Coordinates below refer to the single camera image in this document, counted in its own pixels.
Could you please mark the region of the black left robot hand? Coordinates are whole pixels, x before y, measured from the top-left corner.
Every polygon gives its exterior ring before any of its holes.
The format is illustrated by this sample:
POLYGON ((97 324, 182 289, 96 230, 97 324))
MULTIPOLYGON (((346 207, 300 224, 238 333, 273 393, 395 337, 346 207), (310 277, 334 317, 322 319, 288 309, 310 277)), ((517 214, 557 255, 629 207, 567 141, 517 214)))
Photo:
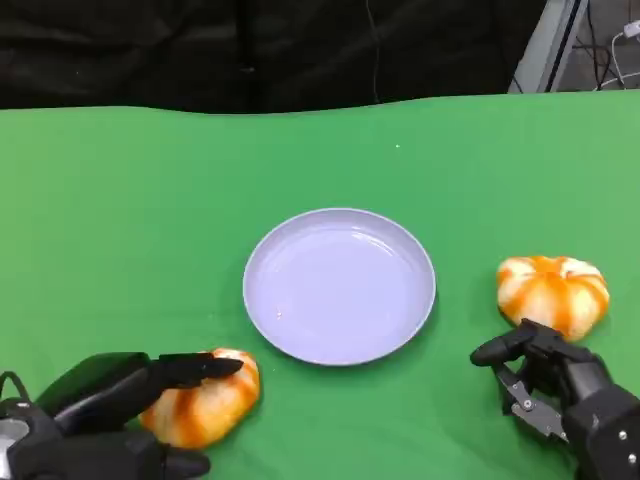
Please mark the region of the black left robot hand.
POLYGON ((194 479, 210 469, 202 454, 176 448, 126 424, 175 389, 185 393, 207 380, 241 370, 234 358, 143 352, 91 356, 50 385, 38 406, 60 436, 38 447, 29 462, 35 479, 194 479))

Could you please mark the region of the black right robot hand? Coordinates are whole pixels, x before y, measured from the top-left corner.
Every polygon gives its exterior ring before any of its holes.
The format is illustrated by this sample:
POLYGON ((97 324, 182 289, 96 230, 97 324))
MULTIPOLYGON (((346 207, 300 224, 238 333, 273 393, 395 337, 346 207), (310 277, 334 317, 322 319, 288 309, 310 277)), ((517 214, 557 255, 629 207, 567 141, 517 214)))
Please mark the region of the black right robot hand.
POLYGON ((598 355, 528 319, 476 348, 470 361, 492 369, 505 415, 564 443, 566 409, 613 384, 598 355))

